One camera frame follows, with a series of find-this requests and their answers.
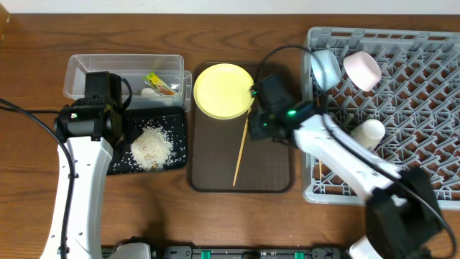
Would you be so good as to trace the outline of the white tissue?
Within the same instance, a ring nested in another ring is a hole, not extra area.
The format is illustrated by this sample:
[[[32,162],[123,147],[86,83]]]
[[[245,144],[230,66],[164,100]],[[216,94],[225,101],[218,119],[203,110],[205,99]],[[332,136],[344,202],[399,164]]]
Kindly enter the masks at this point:
[[[143,98],[154,98],[155,96],[158,96],[158,95],[159,94],[156,92],[156,90],[154,90],[151,87],[144,88],[141,91],[141,96]]]

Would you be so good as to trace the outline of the green yellow snack wrapper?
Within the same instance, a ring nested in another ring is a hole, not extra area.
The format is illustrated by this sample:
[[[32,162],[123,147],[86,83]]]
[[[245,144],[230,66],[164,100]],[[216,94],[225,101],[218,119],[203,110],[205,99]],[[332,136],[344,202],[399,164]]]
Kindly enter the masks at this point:
[[[176,92],[172,90],[159,76],[153,71],[144,77],[145,81],[159,94],[174,96]]]

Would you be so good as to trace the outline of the light blue bowl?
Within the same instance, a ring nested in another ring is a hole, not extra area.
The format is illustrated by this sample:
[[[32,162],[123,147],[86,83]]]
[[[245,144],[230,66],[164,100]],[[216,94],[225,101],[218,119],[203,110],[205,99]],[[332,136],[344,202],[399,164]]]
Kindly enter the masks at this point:
[[[313,75],[323,91],[336,87],[341,80],[341,70],[336,56],[330,50],[315,51],[310,56]]]

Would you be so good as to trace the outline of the white cup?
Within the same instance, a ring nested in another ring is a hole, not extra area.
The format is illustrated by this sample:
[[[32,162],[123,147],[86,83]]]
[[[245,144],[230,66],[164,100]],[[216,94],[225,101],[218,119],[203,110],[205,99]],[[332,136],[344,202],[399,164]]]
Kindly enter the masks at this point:
[[[367,150],[374,150],[385,136],[383,123],[376,119],[368,119],[353,129],[350,136]]]

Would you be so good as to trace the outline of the white bowl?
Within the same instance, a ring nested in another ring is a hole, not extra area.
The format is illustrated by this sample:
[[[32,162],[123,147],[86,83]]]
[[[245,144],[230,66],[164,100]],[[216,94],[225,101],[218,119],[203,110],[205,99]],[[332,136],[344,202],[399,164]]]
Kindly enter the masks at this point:
[[[363,91],[371,91],[382,78],[378,63],[366,52],[359,51],[345,57],[343,65],[347,76]]]

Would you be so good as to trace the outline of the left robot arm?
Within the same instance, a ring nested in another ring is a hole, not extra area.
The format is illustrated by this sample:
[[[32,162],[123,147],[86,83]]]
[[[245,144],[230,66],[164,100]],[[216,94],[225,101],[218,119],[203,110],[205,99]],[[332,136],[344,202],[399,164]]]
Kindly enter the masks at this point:
[[[126,129],[124,107],[64,106],[55,119],[59,174],[43,258],[101,258],[101,212],[113,146]]]

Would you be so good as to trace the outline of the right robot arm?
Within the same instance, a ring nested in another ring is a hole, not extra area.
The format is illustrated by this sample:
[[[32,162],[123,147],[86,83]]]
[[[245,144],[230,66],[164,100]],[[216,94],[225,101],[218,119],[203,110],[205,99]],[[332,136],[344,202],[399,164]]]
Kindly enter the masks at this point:
[[[364,201],[366,234],[348,258],[429,258],[427,241],[442,230],[453,235],[421,168],[405,171],[364,149],[315,104],[255,109],[248,123],[253,140],[270,137],[316,157]]]

